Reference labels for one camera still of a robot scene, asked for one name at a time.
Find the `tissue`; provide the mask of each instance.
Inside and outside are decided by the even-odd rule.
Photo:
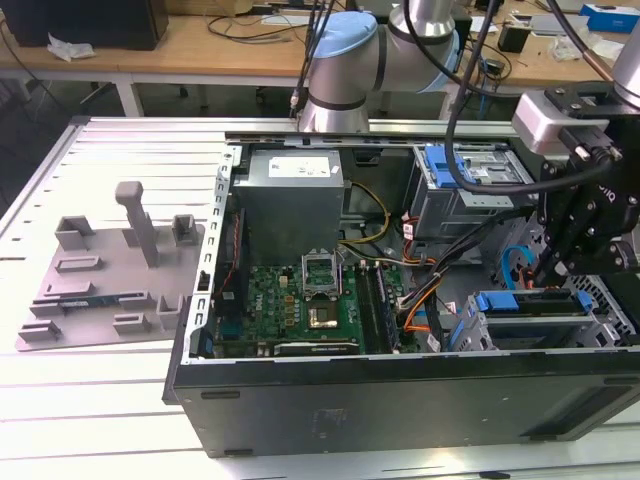
[[[58,40],[49,34],[49,45],[47,50],[53,53],[56,57],[61,58],[67,62],[70,62],[73,58],[87,58],[93,57],[95,52],[93,47],[89,43],[68,43]]]

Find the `screw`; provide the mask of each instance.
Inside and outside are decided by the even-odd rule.
[[[578,145],[574,152],[576,152],[576,155],[578,155],[585,162],[591,158],[589,152],[587,152],[582,145]]]

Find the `yellow wire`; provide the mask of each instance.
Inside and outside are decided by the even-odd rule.
[[[375,193],[373,193],[368,187],[365,187],[363,184],[357,183],[357,182],[351,182],[351,183],[353,185],[360,187],[369,195],[371,195],[371,198],[373,198],[376,201],[376,203],[380,206],[380,208],[382,208],[382,211],[384,212],[384,225],[382,225],[382,230],[380,230],[378,233],[374,235],[371,235],[369,237],[364,237],[364,238],[357,238],[354,240],[340,240],[340,243],[360,244],[360,243],[374,242],[379,238],[383,237],[385,233],[387,233],[387,230],[389,229],[389,224],[390,224],[389,217],[391,216],[391,214],[387,210],[387,207],[384,206],[384,203],[382,203],[382,200],[380,200],[380,197],[378,197]]]

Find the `slotted aluminum surface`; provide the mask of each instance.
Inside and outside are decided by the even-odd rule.
[[[465,128],[510,132],[506,124]],[[124,225],[113,187],[141,180],[155,222],[207,218],[224,131],[292,131],[254,119],[93,119],[72,126],[0,221],[0,477],[94,479],[637,479],[640,407],[578,442],[210,460],[180,407],[160,397],[171,342],[18,354],[15,335],[55,249],[62,215],[95,228]],[[380,122],[373,129],[441,135],[444,124]],[[390,406],[389,414],[410,415]],[[417,418],[429,428],[428,418]]]

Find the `blue box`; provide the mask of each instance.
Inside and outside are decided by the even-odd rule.
[[[640,11],[633,7],[615,7],[607,10],[596,5],[584,5],[580,15],[589,17],[587,26],[594,32],[631,33]]]

